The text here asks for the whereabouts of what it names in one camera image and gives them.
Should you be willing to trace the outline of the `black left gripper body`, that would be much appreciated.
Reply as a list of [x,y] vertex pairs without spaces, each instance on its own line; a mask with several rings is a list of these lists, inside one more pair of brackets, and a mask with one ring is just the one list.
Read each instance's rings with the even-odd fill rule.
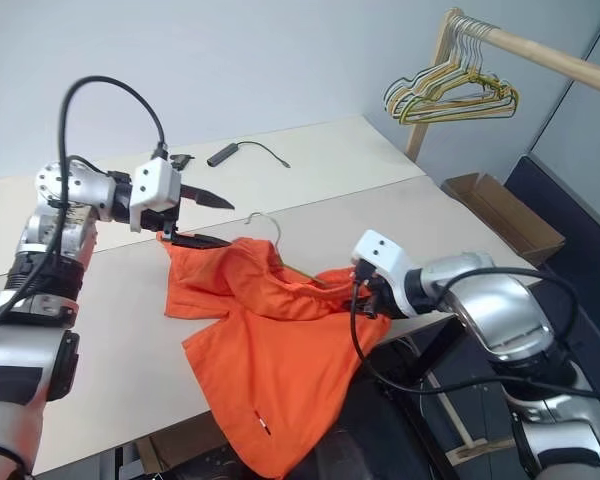
[[157,208],[145,209],[141,213],[141,228],[152,232],[161,232],[164,239],[174,241],[178,237],[177,222],[180,216],[181,187],[175,189],[175,204],[158,211]]

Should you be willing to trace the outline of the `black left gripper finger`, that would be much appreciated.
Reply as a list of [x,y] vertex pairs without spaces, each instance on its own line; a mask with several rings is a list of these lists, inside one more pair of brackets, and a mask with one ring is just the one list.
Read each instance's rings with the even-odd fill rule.
[[234,209],[234,205],[228,200],[201,188],[182,184],[180,186],[180,196],[193,200],[197,205],[216,208],[216,209]]
[[216,249],[225,248],[230,242],[202,234],[184,235],[174,233],[170,239],[172,245],[190,249]]

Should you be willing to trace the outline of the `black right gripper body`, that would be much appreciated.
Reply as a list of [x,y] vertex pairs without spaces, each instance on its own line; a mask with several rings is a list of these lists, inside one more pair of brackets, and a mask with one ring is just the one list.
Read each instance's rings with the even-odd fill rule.
[[376,316],[396,318],[396,304],[389,283],[377,274],[377,269],[366,260],[358,260],[354,269],[354,284],[358,288],[357,297],[376,296]]

